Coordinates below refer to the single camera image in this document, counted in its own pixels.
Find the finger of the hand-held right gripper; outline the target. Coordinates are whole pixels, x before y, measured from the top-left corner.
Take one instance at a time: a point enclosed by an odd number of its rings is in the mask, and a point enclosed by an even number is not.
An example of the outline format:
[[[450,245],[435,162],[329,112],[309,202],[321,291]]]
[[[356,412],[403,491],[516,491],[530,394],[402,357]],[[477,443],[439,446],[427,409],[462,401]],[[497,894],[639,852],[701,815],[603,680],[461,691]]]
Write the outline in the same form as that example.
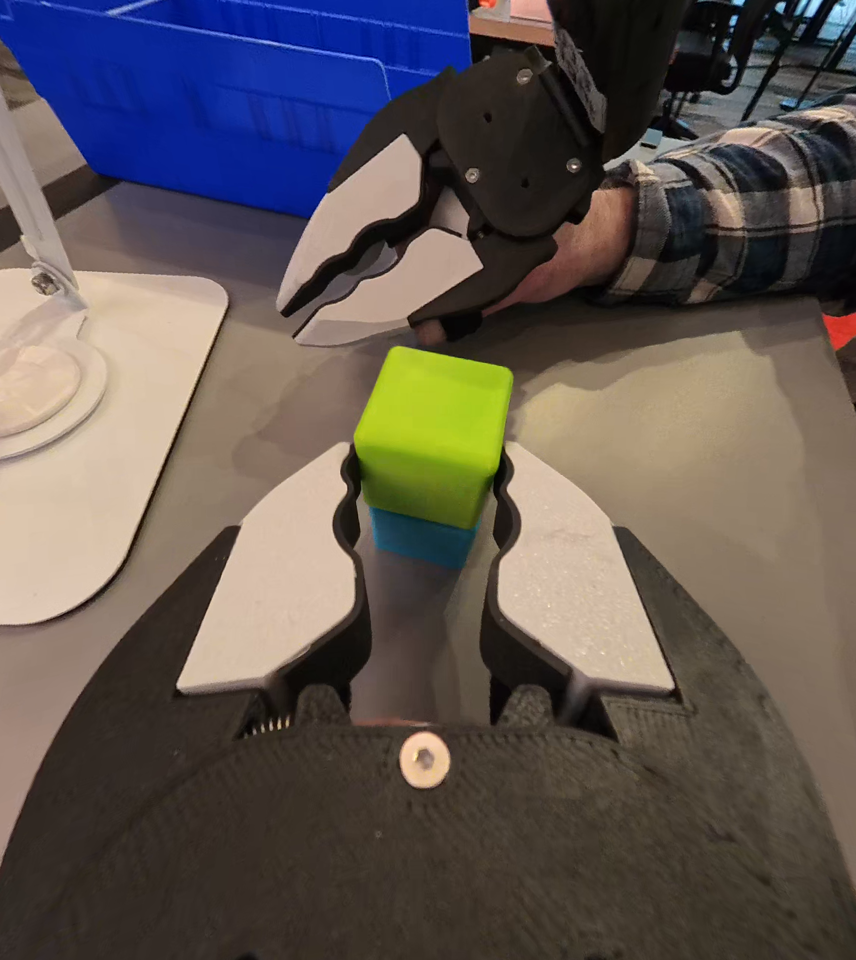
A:
[[[389,269],[362,279],[341,299],[321,306],[293,337],[301,346],[340,347],[394,333],[482,270],[469,240],[441,227],[418,234]]]
[[[291,316],[376,242],[405,228],[427,199],[421,152],[397,137],[321,200],[291,255],[276,307]]]

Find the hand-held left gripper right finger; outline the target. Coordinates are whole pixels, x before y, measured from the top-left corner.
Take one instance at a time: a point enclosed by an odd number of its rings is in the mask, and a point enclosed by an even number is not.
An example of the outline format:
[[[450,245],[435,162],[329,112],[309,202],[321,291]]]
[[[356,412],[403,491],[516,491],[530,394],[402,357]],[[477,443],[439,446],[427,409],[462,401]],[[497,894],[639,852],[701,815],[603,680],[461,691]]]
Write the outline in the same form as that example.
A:
[[[672,694],[674,677],[606,513],[514,440],[492,492],[497,551],[480,650],[494,684],[538,686],[554,702]]]

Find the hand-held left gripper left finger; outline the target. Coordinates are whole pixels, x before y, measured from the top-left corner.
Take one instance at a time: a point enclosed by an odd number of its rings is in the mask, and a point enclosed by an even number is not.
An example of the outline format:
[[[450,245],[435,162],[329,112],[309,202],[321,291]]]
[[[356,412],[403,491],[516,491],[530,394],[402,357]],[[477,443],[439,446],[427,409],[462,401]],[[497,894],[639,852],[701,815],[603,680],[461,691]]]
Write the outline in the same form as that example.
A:
[[[181,694],[348,687],[372,645],[347,441],[275,487],[243,519],[177,681]]]

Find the blue cube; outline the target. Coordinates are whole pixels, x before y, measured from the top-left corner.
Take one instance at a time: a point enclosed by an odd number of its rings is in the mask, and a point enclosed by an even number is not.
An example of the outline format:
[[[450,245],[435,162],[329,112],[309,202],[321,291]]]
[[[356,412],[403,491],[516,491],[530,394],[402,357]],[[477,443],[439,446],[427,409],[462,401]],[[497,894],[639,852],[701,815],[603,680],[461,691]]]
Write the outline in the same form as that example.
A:
[[[462,529],[375,507],[368,512],[377,549],[446,570],[463,569],[480,526]]]

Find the green cube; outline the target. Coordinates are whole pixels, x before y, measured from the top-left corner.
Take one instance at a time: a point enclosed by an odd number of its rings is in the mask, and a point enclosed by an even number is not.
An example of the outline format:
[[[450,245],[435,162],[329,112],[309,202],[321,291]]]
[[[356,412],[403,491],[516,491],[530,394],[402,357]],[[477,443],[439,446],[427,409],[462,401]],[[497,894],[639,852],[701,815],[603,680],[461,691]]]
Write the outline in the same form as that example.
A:
[[[502,457],[505,366],[394,346],[354,433],[369,507],[468,530]]]

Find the person's right forearm plaid sleeve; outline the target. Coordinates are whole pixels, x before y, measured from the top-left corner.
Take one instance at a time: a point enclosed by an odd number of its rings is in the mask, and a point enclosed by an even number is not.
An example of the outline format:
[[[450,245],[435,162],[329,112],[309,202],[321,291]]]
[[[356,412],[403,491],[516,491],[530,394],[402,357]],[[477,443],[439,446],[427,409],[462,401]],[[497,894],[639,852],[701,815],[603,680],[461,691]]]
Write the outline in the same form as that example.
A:
[[[856,87],[650,164],[624,162],[608,179],[635,192],[633,234],[590,302],[800,295],[834,312],[856,308]]]

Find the grey desk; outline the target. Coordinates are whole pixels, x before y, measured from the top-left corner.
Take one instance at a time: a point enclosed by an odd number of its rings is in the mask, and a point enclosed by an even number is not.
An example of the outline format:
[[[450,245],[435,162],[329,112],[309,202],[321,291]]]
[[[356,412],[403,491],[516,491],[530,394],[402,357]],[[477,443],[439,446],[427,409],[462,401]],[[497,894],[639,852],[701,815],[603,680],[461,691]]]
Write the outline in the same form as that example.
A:
[[[352,437],[387,340],[296,345],[276,289],[303,221],[130,183],[59,221],[76,267],[198,274],[230,307],[137,541],[94,600],[0,628],[0,864],[52,739],[223,528]],[[856,417],[805,299],[515,308],[455,345],[509,367],[508,435],[650,549],[766,685],[856,886]]]

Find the person's right hand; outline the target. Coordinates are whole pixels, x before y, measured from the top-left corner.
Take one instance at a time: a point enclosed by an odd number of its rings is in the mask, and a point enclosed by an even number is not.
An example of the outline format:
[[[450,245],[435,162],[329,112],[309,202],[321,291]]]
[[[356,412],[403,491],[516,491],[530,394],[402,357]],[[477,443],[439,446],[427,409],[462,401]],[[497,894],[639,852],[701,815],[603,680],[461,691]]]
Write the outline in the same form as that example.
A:
[[[513,306],[549,303],[580,288],[612,282],[630,251],[636,224],[637,189],[598,190],[579,223],[565,222],[554,234],[552,259],[537,266],[506,297],[482,311],[488,318]]]

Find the wooden table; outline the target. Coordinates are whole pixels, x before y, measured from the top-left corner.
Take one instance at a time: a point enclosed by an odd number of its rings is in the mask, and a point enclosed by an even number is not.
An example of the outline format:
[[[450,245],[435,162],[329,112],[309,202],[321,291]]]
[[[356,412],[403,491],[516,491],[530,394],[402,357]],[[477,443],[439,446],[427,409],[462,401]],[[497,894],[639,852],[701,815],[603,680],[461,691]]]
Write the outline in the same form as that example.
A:
[[[487,15],[492,13],[492,10],[480,7],[471,11],[468,23],[472,37],[543,47],[554,46],[554,29],[550,21],[513,16],[499,19]]]

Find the blue plastic bin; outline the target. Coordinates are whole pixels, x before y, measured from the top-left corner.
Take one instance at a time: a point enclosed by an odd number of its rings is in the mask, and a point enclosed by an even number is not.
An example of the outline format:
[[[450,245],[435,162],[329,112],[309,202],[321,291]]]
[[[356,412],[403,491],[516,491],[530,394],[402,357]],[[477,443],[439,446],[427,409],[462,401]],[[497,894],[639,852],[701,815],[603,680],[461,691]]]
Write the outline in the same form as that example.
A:
[[[309,217],[367,122],[471,63],[465,1],[0,1],[98,174]]]

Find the black office chair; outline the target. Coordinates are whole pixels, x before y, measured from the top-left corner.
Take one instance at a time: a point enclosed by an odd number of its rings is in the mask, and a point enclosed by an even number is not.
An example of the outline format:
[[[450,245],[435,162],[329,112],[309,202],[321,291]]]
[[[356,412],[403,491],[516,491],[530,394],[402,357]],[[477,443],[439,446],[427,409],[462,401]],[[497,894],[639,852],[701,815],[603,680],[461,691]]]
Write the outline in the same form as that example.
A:
[[[704,92],[727,95],[739,86],[754,45],[777,4],[693,2],[663,81],[666,98],[650,127],[665,138],[696,139],[697,134],[679,118],[685,101]]]

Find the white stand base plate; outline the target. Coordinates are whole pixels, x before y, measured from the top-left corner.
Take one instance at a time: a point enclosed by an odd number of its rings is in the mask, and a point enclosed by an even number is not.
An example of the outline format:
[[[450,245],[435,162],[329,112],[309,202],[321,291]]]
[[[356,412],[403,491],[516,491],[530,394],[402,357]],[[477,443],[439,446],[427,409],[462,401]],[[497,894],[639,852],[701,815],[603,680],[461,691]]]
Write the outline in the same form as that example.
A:
[[[74,429],[0,462],[0,627],[58,618],[122,567],[229,302],[198,276],[77,277],[89,308],[74,336],[104,390]]]

